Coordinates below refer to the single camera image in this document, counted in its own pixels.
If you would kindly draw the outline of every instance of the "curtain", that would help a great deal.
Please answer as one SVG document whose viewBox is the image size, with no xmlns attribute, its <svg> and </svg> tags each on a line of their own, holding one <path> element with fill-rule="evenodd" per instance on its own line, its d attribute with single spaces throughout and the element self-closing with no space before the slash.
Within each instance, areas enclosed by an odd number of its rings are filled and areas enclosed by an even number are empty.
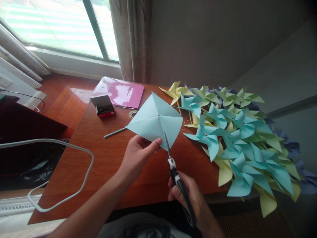
<svg viewBox="0 0 317 238">
<path fill-rule="evenodd" d="M 152 0 L 109 2 L 122 77 L 147 84 Z"/>
<path fill-rule="evenodd" d="M 0 65 L 15 76 L 32 86 L 39 88 L 39 75 L 50 72 L 29 52 L 4 26 L 0 24 Z"/>
</svg>

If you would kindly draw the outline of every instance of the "tape roll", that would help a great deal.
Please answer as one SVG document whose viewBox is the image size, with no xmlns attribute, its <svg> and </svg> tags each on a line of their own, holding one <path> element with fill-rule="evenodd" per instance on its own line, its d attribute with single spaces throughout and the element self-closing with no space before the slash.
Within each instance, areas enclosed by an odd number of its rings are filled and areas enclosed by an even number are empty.
<svg viewBox="0 0 317 238">
<path fill-rule="evenodd" d="M 132 116 L 132 115 L 135 115 L 135 114 L 137 114 L 137 113 L 138 113 L 138 111 L 136 111 L 136 110 L 130 111 L 130 112 L 129 112 L 129 117 L 130 117 L 130 119 L 132 120 L 133 117 L 134 117 L 134 116 Z"/>
</svg>

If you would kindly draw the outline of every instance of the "person's left hand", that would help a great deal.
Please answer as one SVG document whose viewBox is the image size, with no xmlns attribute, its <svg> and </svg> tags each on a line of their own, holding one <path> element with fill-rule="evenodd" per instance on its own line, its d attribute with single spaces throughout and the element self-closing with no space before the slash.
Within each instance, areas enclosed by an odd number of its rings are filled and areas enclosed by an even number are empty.
<svg viewBox="0 0 317 238">
<path fill-rule="evenodd" d="M 118 173 L 127 177 L 132 183 L 136 181 L 146 162 L 159 149 L 162 141 L 161 138 L 158 138 L 151 143 L 139 135 L 132 137 L 126 147 Z"/>
</svg>

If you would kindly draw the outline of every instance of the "small box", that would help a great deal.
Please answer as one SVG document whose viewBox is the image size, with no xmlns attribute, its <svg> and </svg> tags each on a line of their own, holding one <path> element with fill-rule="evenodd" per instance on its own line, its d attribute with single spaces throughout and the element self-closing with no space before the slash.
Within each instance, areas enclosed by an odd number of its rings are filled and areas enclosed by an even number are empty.
<svg viewBox="0 0 317 238">
<path fill-rule="evenodd" d="M 90 100 L 96 107 L 98 117 L 102 118 L 116 113 L 108 95 L 90 98 Z"/>
</svg>

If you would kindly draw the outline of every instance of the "scissors blade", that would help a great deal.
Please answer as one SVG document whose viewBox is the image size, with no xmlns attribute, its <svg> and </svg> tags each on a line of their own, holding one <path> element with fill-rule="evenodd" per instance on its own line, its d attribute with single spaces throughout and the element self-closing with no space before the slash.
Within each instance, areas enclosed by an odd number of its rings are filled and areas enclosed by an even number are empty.
<svg viewBox="0 0 317 238">
<path fill-rule="evenodd" d="M 171 158 L 171 148 L 169 147 L 169 144 L 168 144 L 168 141 L 167 141 L 167 137 L 166 137 L 166 133 L 164 132 L 164 135 L 165 135 L 165 140 L 166 140 L 166 145 L 167 145 L 167 153 L 168 153 L 168 156 Z"/>
</svg>

